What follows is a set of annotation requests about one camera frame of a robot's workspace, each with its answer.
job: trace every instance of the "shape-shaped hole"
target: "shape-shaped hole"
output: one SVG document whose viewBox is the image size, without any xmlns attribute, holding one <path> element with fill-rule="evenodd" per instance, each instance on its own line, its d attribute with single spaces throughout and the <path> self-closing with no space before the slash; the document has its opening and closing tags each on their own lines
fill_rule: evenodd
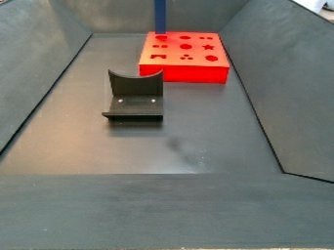
<svg viewBox="0 0 334 250">
<path fill-rule="evenodd" d="M 153 59 L 161 58 L 161 59 L 168 59 L 166 55 L 152 55 Z"/>
<path fill-rule="evenodd" d="M 182 44 L 182 45 L 181 45 L 181 48 L 182 48 L 184 50 L 190 50 L 193 47 L 194 47 L 194 46 L 193 46 L 192 44 Z"/>
<path fill-rule="evenodd" d="M 157 38 L 160 41 L 165 42 L 165 41 L 168 40 L 168 35 L 156 35 L 156 38 Z"/>
<path fill-rule="evenodd" d="M 193 39 L 192 36 L 189 36 L 189 35 L 182 35 L 181 38 L 182 38 L 184 40 L 190 40 L 190 39 Z"/>
<path fill-rule="evenodd" d="M 216 56 L 206 56 L 205 58 L 212 62 L 218 61 L 218 58 Z"/>
<path fill-rule="evenodd" d="M 204 49 L 205 50 L 214 50 L 214 46 L 213 45 L 209 45 L 209 44 L 206 44 L 205 46 L 204 46 Z"/>
</svg>

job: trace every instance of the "black bracket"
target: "black bracket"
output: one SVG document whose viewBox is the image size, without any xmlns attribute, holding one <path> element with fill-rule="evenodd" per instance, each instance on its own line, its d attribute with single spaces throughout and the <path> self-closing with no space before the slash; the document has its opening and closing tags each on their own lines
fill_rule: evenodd
<svg viewBox="0 0 334 250">
<path fill-rule="evenodd" d="M 113 90 L 107 118 L 164 118 L 164 71 L 146 77 L 127 77 L 109 70 Z"/>
</svg>

